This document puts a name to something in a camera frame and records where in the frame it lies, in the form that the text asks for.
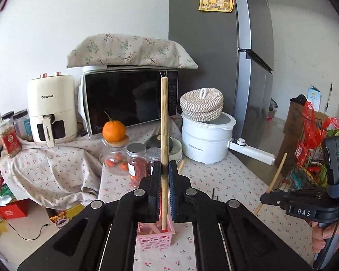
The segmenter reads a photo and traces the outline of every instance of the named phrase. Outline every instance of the finger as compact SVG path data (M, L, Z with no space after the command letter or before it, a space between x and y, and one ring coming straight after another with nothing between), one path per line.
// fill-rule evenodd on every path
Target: finger
M336 226L336 223L333 223L323 231L323 238L324 239L332 237L333 232L335 230L335 226Z
M322 250L325 247L325 240L317 240L313 238L313 248Z
M313 238L316 240L324 240L323 238L323 229L319 226L313 227Z
M320 253L321 249L316 249L316 248L312 247L311 251L318 254L318 253Z

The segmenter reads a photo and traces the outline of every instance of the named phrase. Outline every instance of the floral cloth cover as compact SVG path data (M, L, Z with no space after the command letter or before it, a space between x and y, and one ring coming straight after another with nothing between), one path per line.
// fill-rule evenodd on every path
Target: floral cloth cover
M67 68L143 65L197 69L190 55L174 41L110 33L87 37L67 58Z
M22 150L15 157L3 152L0 160L2 177L18 200L30 198L47 208L67 210L97 199L100 140L84 136L53 148L20 142Z
M172 122L170 124L170 135L181 139L179 129ZM127 134L131 142L143 142L152 136L154 127L153 122L129 127ZM237 199L254 212L260 203L260 196L268 189L230 152L223 161L213 165L195 162L185 156L184 160L186 163L182 174L190 178L192 186L209 196L215 188L215 196L218 195L220 201ZM129 174L115 175L103 167L98 199L104 202L120 199L122 195L133 190L129 180ZM304 220L287 216L280 207L269 205L264 205L257 217L308 263L313 260L312 230ZM196 270L192 224L174 224L174 229L176 234L172 236L172 245L167 249L142 251L137 243L134 271Z

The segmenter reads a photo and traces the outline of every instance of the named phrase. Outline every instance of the white tablecloth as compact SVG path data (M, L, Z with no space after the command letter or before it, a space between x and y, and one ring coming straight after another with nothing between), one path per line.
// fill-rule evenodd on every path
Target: white tablecloth
M22 150L13 158L3 152L0 171L18 200L28 199L58 210L96 200L102 164L100 139L88 136L53 148L21 140Z
M130 127L127 134L131 142L143 142L152 135L153 129L154 124ZM180 137L175 126L171 127L171 134ZM261 194L267 190L267 186L230 152L226 159L213 165L204 165L187 157L184 160L182 174L190 178L192 186L210 196L215 188L220 201L234 198L254 211ZM103 168L99 200L112 202L131 190L129 176L113 175ZM309 263L312 261L311 228L304 220L286 216L279 207L268 205L263 206L258 217L302 258ZM134 270L196 270L192 224L175 224L174 227L176 234L167 249L141 251L137 243Z

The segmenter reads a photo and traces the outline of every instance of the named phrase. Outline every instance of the wooden stick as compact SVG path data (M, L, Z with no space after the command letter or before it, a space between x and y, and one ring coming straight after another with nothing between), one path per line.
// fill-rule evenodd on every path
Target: wooden stick
M178 174L181 174L183 167L185 166L185 160L182 160L180 166L178 166Z
M281 171L281 169L282 169L282 166L284 165L286 156L287 156L287 153L284 154L283 159L281 160L280 166L279 166L278 170L277 170L276 173L275 173L274 179L273 179L273 181L271 182L270 186L268 187L268 190L266 191L267 194L270 193L270 192L273 190L273 187L274 187L274 185L275 185L275 182L277 181L277 178L279 177L279 174L280 174L280 171ZM254 212L254 215L255 215L255 216L259 213L261 207L262 207L262 203L260 203L260 204L257 206L257 208L256 208L256 210L255 210L255 212Z
M158 230L157 226L154 223L148 223L149 227L152 229L151 231L153 231L154 233L161 233L161 231Z
M162 230L168 213L168 78L161 78Z

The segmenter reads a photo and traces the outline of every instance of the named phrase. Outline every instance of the woven rope basket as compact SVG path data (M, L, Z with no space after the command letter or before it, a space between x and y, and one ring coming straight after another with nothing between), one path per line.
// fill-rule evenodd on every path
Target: woven rope basket
M202 88L185 93L180 99L182 111L198 122L217 119L223 108L223 95L216 88Z

